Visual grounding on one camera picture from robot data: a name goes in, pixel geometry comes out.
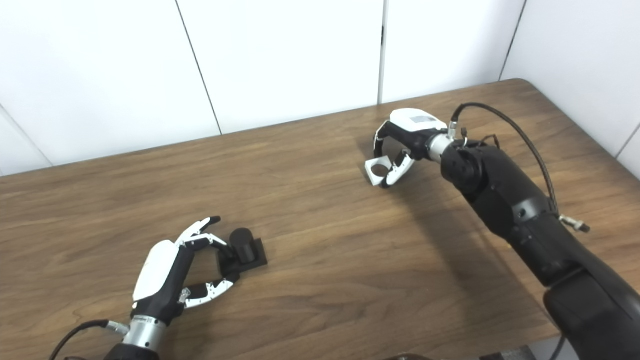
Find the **white and black left hand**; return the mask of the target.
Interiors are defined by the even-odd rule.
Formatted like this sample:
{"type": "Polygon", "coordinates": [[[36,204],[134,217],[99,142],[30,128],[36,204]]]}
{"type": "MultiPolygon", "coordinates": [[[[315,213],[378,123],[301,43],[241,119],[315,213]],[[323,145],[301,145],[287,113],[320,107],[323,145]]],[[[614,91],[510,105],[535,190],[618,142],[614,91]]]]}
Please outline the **white and black left hand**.
{"type": "Polygon", "coordinates": [[[220,280],[185,287],[196,252],[215,248],[219,255],[233,256],[230,244],[206,232],[206,228],[220,221],[220,216],[201,219],[176,240],[162,240],[151,248],[132,295],[131,319],[147,317],[169,326],[185,309],[215,300],[240,280],[239,274],[233,273],[220,280]]]}

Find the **white and black right hand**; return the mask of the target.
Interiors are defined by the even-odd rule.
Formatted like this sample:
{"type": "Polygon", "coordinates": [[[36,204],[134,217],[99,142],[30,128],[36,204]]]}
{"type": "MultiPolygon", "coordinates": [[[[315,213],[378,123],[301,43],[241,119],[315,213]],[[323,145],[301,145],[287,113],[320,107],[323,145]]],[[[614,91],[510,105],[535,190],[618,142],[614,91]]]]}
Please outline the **white and black right hand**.
{"type": "Polygon", "coordinates": [[[375,132],[374,159],[365,162],[371,185],[390,188],[416,161],[429,160],[440,164],[444,151],[454,142],[455,132],[455,129],[421,109],[394,110],[375,132]],[[393,139],[404,146],[393,161],[383,153],[386,139],[393,139]]]}

